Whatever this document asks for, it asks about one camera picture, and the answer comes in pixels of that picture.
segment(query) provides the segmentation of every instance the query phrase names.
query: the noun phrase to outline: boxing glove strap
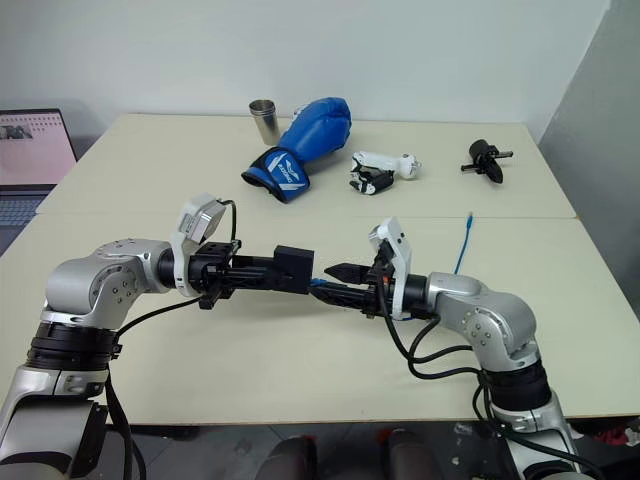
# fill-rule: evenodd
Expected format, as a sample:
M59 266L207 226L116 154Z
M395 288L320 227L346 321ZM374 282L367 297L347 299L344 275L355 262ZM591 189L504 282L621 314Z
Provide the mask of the boxing glove strap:
M264 152L242 173L242 178L251 185L265 187L283 203L301 195L310 185L296 154L284 147L272 147Z

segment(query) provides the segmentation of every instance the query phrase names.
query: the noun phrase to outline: white wall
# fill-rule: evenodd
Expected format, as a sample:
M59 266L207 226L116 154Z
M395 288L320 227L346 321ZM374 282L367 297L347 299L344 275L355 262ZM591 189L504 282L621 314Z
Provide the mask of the white wall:
M540 149L640 319L639 85L640 2L614 0Z
M91 140L126 111L526 122L544 132L608 0L0 0L0 106L60 105Z

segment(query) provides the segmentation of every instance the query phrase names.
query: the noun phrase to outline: white table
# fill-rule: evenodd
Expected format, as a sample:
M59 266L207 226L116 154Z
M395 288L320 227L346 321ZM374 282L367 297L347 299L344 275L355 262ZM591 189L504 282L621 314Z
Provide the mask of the white table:
M502 185L460 172L479 138L515 152L502 162ZM39 213L177 213L187 198L210 192L233 198L242 215L256 217L464 217L469 210L482 217L575 216L523 125L356 121L343 149L307 167L311 189L288 205L240 178L264 150L249 117L124 115ZM348 185L350 157L358 150L412 153L424 171L415 181L397 179L383 194L364 196Z
M243 214L238 231L244 254L270 255L278 243L314 249L316 275L334 263L371 261L373 218L337 218L329 226L304 221L285 235L290 217L253 216L249 224ZM464 219L400 220L413 247L413 272L451 271ZM169 213L37 216L0 259L0 395L24 361L46 278L56 265L121 237L168 238L174 222ZM227 235L225 223L216 238ZM578 220L480 218L462 273L520 295L532 307L543 363L566 415L640 413L640 328ZM130 318L180 298L175 292L143 296ZM408 341L421 325L398 328ZM434 351L460 340L436 329L426 344ZM189 307L151 319L123 343L112 368L132 423L473 417L475 378L417 380L381 320L310 296L238 291L213 311ZM463 364L475 364L469 352L434 367Z

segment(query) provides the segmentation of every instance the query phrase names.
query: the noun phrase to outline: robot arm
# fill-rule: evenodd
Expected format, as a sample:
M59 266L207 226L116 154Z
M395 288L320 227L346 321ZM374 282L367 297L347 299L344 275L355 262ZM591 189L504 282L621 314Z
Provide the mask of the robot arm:
M540 363L533 313L521 299L469 277L410 274L411 250L393 219L370 234L377 251L373 267L341 264L327 270L342 281L368 284L367 290L332 283L310 288L311 251L279 246L273 257L251 257L237 255L240 241L235 239L203 243L220 221L221 205L209 196L192 200L171 245L120 240L51 274L27 361L16 370L0 411L0 478L76 478L95 467L107 409L91 398L104 389L109 361L120 354L117 330L139 295L170 288L199 296L201 308L212 308L238 288L270 289L310 292L326 303L375 316L383 314L376 289L384 279L384 310L390 307L392 318L403 312L415 318L438 315L472 345L496 419L537 444L574 452ZM506 444L517 478L577 470L509 439Z
M458 332L471 345L495 419L530 442L574 454L560 403L542 367L534 337L536 321L529 306L515 295L495 292L470 277L410 274L411 249L395 218L376 227L369 240L376 251L372 267L339 264L325 270L340 281L366 284L366 290L327 282L314 285L310 293L325 303L357 308L370 317L384 316L386 311L393 320L404 315L438 317L440 325ZM378 301L380 288L387 302L384 308ZM514 478L580 471L573 462L505 440L507 457L513 460L506 467Z
M107 408L102 393L117 358L117 330L143 293L178 288L201 308L238 289L307 293L313 252L278 246L240 256L240 241L203 243L225 206L201 195L162 241L125 239L64 262L50 275L41 323L0 411L0 478L76 478L97 464Z

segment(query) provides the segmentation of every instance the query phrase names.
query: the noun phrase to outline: blue boxing glove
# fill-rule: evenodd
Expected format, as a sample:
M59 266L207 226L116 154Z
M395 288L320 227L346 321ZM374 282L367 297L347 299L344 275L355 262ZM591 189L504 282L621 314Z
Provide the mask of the blue boxing glove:
M293 118L278 146L264 152L242 178L287 203L309 188L303 165L343 147L350 128L351 112L344 99L311 102Z

